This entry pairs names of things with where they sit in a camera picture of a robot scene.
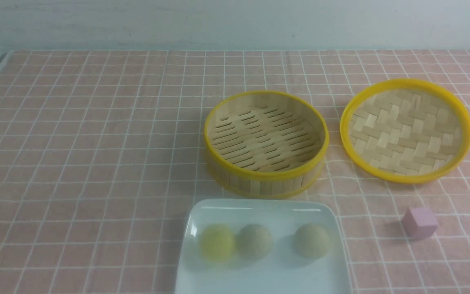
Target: rice ball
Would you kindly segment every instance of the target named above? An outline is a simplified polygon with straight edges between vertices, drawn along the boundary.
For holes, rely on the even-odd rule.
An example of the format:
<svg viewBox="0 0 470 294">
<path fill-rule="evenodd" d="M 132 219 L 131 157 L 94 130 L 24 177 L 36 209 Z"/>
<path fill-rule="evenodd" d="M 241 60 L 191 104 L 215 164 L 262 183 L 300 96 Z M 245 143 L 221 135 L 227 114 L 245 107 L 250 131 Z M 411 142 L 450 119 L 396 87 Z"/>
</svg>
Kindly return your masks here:
<svg viewBox="0 0 470 294">
<path fill-rule="evenodd" d="M 303 225 L 295 232 L 295 250 L 308 259 L 324 257 L 330 247 L 328 232 L 315 223 Z"/>
<path fill-rule="evenodd" d="M 237 238 L 239 254 L 249 260 L 265 258 L 273 248 L 273 236 L 269 230 L 259 224 L 246 225 Z"/>
</svg>

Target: white wall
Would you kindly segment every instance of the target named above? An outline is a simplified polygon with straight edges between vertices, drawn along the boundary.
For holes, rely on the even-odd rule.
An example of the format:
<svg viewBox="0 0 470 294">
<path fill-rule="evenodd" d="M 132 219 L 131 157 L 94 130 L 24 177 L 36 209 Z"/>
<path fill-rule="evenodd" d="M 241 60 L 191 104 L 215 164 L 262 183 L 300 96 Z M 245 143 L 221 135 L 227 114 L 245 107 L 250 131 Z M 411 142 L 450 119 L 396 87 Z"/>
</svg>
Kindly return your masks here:
<svg viewBox="0 0 470 294">
<path fill-rule="evenodd" d="M 470 0 L 0 0 L 0 49 L 470 48 Z"/>
</svg>

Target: green dumpling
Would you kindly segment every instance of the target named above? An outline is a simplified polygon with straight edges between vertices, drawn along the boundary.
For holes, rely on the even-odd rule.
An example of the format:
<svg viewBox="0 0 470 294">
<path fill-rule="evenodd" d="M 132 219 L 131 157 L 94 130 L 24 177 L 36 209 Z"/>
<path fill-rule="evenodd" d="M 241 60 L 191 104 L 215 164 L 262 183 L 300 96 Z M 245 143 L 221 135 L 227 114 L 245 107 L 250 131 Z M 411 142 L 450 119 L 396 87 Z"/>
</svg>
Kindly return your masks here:
<svg viewBox="0 0 470 294">
<path fill-rule="evenodd" d="M 330 249 L 328 232 L 315 223 L 303 225 L 295 232 L 295 250 L 308 259 L 324 257 Z"/>
<path fill-rule="evenodd" d="M 259 224 L 243 227 L 237 237 L 237 249 L 244 259 L 259 260 L 265 258 L 273 248 L 273 236 L 269 230 Z"/>
</svg>

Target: yellow rim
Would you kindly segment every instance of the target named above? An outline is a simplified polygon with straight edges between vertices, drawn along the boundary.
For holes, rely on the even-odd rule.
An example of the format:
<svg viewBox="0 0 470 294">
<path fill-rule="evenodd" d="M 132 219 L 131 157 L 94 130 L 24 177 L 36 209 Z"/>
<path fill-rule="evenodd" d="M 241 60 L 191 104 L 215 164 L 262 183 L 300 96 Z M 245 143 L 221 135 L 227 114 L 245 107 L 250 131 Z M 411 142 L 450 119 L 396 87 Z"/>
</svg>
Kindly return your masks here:
<svg viewBox="0 0 470 294">
<path fill-rule="evenodd" d="M 277 94 L 277 95 L 283 95 L 286 97 L 289 97 L 291 99 L 294 99 L 305 106 L 307 106 L 311 111 L 315 113 L 315 115 L 318 116 L 320 121 L 322 122 L 322 125 L 324 126 L 324 143 L 322 144 L 321 149 L 319 152 L 313 157 L 311 160 L 306 162 L 304 165 L 301 165 L 299 167 L 296 167 L 295 169 L 289 169 L 287 171 L 278 171 L 276 173 L 263 173 L 261 171 L 250 171 L 248 169 L 242 169 L 238 166 L 232 165 L 229 162 L 227 162 L 224 158 L 220 156 L 217 151 L 213 148 L 213 145 L 211 145 L 211 142 L 209 141 L 208 137 L 208 125 L 210 123 L 211 117 L 213 116 L 213 113 L 217 111 L 222 105 L 225 103 L 228 103 L 230 100 L 237 99 L 238 97 L 241 96 L 246 96 L 246 95 L 256 95 L 256 94 Z M 211 112 L 209 113 L 208 117 L 206 118 L 206 122 L 204 123 L 204 142 L 206 142 L 206 148 L 208 149 L 208 152 L 213 156 L 213 159 L 218 162 L 222 167 L 227 169 L 230 173 L 234 173 L 236 175 L 242 176 L 249 178 L 251 180 L 282 180 L 282 179 L 288 179 L 292 177 L 296 177 L 302 174 L 305 174 L 306 172 L 310 171 L 315 167 L 315 165 L 324 157 L 324 154 L 326 153 L 326 150 L 328 149 L 329 145 L 329 131 L 328 131 L 328 126 L 326 125 L 326 122 L 320 115 L 320 113 L 311 105 L 306 103 L 304 100 L 297 98 L 293 95 L 287 94 L 287 93 L 282 93 L 278 91 L 250 91 L 250 92 L 244 92 L 240 93 L 237 95 L 233 95 L 232 97 L 229 97 L 228 99 L 224 100 L 223 102 L 219 103 L 217 106 L 215 106 Z"/>
<path fill-rule="evenodd" d="M 235 194 L 241 195 L 242 197 L 246 197 L 246 198 L 250 198 L 250 199 L 287 199 L 287 198 L 291 198 L 293 196 L 296 196 L 296 195 L 304 192 L 305 190 L 307 190 L 309 187 L 311 187 L 317 181 L 317 179 L 319 179 L 319 175 L 322 172 L 322 169 L 324 168 L 324 165 L 322 164 L 320 166 L 319 170 L 317 171 L 317 175 L 315 177 L 313 177 L 313 179 L 311 179 L 310 182 L 308 182 L 308 184 L 306 184 L 306 186 L 304 186 L 304 187 L 302 187 L 298 190 L 292 191 L 292 192 L 288 192 L 288 193 L 285 193 L 285 194 L 268 196 L 268 197 L 264 197 L 264 196 L 258 195 L 258 194 L 249 194 L 249 193 L 243 192 L 241 190 L 236 190 L 236 189 L 232 188 L 230 185 L 228 185 L 226 182 L 224 182 L 222 179 L 220 179 L 220 177 L 218 177 L 214 173 L 214 171 L 211 169 L 211 166 L 209 165 L 209 163 L 207 163 L 207 167 L 208 167 L 209 173 L 211 174 L 213 179 L 218 184 L 220 184 L 226 190 L 228 190 L 230 192 L 233 192 Z"/>
<path fill-rule="evenodd" d="M 432 173 L 428 173 L 425 175 L 419 176 L 402 176 L 396 175 L 392 173 L 388 173 L 386 171 L 382 171 L 371 166 L 365 160 L 363 160 L 358 153 L 355 152 L 351 141 L 349 140 L 349 121 L 353 113 L 355 112 L 356 108 L 362 104 L 367 98 L 371 97 L 380 92 L 394 90 L 394 89 L 414 89 L 418 88 L 424 91 L 427 91 L 437 97 L 442 98 L 446 101 L 451 108 L 457 113 L 460 124 L 462 125 L 462 132 L 463 132 L 463 142 L 460 146 L 460 150 L 458 154 L 444 167 L 441 169 L 437 169 Z M 362 92 L 358 93 L 355 98 L 351 99 L 351 102 L 347 104 L 344 113 L 342 115 L 341 124 L 340 124 L 340 134 L 342 139 L 342 145 L 344 146 L 345 151 L 349 155 L 349 157 L 360 167 L 365 169 L 368 173 L 371 173 L 374 176 L 379 178 L 389 180 L 391 182 L 396 183 L 404 183 L 404 184 L 416 184 L 416 183 L 424 183 L 429 182 L 433 179 L 437 179 L 442 177 L 452 171 L 458 164 L 462 161 L 465 155 L 468 153 L 470 149 L 470 115 L 463 103 L 455 97 L 451 92 L 447 91 L 446 89 L 432 84 L 432 82 L 426 82 L 424 80 L 413 80 L 410 78 L 403 78 L 397 80 L 386 80 L 384 82 L 379 82 L 371 87 L 364 89 Z"/>
</svg>

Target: pink block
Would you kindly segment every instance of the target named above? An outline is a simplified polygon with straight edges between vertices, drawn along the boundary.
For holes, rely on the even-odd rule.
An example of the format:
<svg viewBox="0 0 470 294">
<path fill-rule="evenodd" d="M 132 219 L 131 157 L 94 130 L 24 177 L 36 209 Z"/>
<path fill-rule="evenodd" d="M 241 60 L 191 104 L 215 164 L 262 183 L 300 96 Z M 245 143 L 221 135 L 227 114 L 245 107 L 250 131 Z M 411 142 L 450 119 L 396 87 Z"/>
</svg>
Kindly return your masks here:
<svg viewBox="0 0 470 294">
<path fill-rule="evenodd" d="M 407 236 L 417 240 L 431 237 L 438 229 L 438 221 L 428 207 L 407 209 L 401 223 Z"/>
</svg>

